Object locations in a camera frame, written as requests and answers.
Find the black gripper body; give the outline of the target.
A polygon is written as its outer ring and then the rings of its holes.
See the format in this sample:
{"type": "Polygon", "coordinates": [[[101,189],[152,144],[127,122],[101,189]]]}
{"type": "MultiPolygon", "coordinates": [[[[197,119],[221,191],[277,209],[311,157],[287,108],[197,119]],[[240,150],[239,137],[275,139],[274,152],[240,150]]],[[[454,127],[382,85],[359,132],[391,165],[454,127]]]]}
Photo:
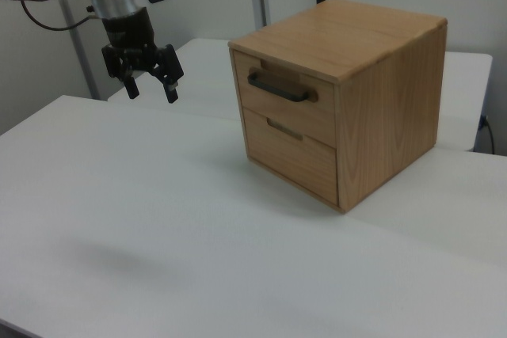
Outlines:
{"type": "Polygon", "coordinates": [[[143,7],[125,17],[102,19],[109,45],[102,48],[107,70],[150,70],[158,48],[154,30],[143,7]]]}

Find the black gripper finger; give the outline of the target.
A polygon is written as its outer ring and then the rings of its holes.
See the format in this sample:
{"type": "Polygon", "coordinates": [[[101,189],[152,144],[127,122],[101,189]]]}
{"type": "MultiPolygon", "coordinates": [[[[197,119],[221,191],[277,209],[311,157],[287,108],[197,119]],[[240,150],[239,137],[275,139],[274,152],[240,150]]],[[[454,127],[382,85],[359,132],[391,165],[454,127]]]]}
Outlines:
{"type": "Polygon", "coordinates": [[[177,53],[171,44],[165,47],[153,47],[151,51],[149,73],[161,83],[169,104],[178,100],[178,81],[184,76],[177,53]]]}
{"type": "Polygon", "coordinates": [[[106,70],[110,78],[117,78],[123,83],[130,99],[139,95],[139,89],[133,78],[132,60],[125,50],[106,45],[101,49],[106,70]]]}

